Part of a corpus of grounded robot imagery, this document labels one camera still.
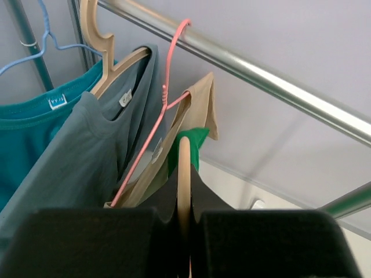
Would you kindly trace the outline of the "grey blue t shirt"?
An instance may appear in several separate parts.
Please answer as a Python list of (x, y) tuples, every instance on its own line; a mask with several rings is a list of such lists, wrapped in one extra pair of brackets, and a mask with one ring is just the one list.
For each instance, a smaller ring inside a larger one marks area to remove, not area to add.
[(102, 97), (84, 92), (1, 211), (1, 249), (39, 209), (101, 208), (119, 187), (162, 108), (158, 48)]

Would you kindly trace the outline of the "pink wire hanger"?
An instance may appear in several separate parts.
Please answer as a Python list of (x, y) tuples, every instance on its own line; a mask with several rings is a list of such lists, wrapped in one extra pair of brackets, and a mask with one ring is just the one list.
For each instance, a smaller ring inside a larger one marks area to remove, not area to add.
[(187, 27), (187, 26), (190, 26), (191, 25), (191, 20), (190, 19), (184, 19), (178, 26), (178, 28), (176, 29), (176, 32), (174, 33), (174, 36), (171, 40), (171, 43), (170, 43), (170, 46), (169, 46), (169, 50), (168, 50), (168, 54), (167, 54), (167, 57), (166, 57), (166, 64), (165, 64), (165, 82), (164, 84), (162, 85), (162, 108), (161, 108), (161, 112), (153, 126), (153, 128), (151, 129), (147, 139), (145, 140), (142, 148), (140, 149), (140, 152), (138, 153), (137, 157), (135, 158), (134, 160), (134, 163), (132, 164), (131, 168), (129, 169), (128, 171), (128, 174), (127, 176), (125, 177), (122, 185), (120, 186), (120, 188), (118, 189), (118, 192), (116, 193), (116, 195), (114, 196), (112, 202), (109, 204), (109, 208), (113, 208), (119, 201), (119, 198), (121, 197), (125, 187), (127, 186), (130, 178), (132, 177), (138, 163), (140, 162), (143, 154), (145, 153), (145, 151), (147, 150), (148, 148), (148, 145), (149, 143), (151, 142), (155, 132), (157, 131), (159, 125), (161, 124), (162, 122), (162, 119), (163, 117), (165, 116), (165, 112), (169, 109), (171, 109), (172, 107), (174, 107), (176, 104), (178, 104), (181, 100), (183, 100), (186, 96), (189, 95), (189, 92), (186, 92), (184, 93), (182, 96), (180, 96), (179, 98), (177, 98), (175, 101), (173, 101), (172, 103), (168, 104), (168, 95), (169, 95), (169, 81), (170, 81), (170, 65), (171, 65), (171, 62), (172, 62), (172, 56), (173, 56), (173, 52), (174, 52), (174, 49), (176, 47), (176, 43), (177, 41), (179, 40), (179, 37), (181, 36), (182, 32), (184, 31), (184, 29)]

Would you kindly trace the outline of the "beige t shirt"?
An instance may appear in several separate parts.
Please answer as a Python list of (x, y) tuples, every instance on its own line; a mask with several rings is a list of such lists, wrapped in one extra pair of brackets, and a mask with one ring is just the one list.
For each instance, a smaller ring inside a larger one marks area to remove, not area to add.
[(190, 95), (180, 101), (172, 125), (155, 151), (154, 158), (139, 177), (125, 187), (116, 208), (135, 207), (145, 201), (168, 180), (168, 154), (176, 136), (196, 127), (209, 129), (209, 137), (219, 139), (214, 102), (214, 75), (208, 73), (188, 88)]

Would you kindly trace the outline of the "green t shirt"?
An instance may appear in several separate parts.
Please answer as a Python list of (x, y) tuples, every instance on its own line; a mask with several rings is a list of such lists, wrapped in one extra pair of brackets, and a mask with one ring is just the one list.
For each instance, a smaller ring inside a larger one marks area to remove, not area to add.
[(168, 177), (170, 177), (174, 169), (178, 165), (179, 145), (183, 137), (187, 137), (190, 142), (191, 164), (199, 171), (199, 150), (205, 142), (209, 129), (206, 127), (196, 127), (189, 130), (181, 131), (175, 138), (170, 151), (168, 153)]

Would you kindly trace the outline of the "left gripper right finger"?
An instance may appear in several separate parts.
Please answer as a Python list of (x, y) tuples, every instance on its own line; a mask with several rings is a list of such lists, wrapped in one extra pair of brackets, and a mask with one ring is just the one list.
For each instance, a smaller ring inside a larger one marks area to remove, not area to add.
[(318, 210), (237, 210), (191, 172), (193, 277), (360, 277), (336, 221)]

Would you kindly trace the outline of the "wooden hanger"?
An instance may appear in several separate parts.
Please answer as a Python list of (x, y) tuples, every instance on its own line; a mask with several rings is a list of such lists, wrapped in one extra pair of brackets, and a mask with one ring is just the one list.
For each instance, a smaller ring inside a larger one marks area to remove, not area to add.
[(102, 35), (99, 32), (96, 20), (97, 0), (83, 0), (80, 2), (80, 25), (85, 41), (102, 54), (102, 77), (90, 91), (96, 98), (100, 98), (109, 86), (129, 67), (149, 56), (148, 47), (140, 47), (120, 62), (114, 62), (114, 34)]
[(182, 137), (179, 143), (177, 182), (177, 213), (183, 242), (188, 244), (191, 214), (191, 150), (190, 141)]

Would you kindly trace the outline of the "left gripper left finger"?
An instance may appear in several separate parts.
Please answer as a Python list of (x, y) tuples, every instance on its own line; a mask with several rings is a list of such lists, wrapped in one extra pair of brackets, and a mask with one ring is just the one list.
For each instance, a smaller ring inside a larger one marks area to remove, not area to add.
[(151, 208), (30, 214), (1, 260), (2, 277), (184, 277), (172, 224)]

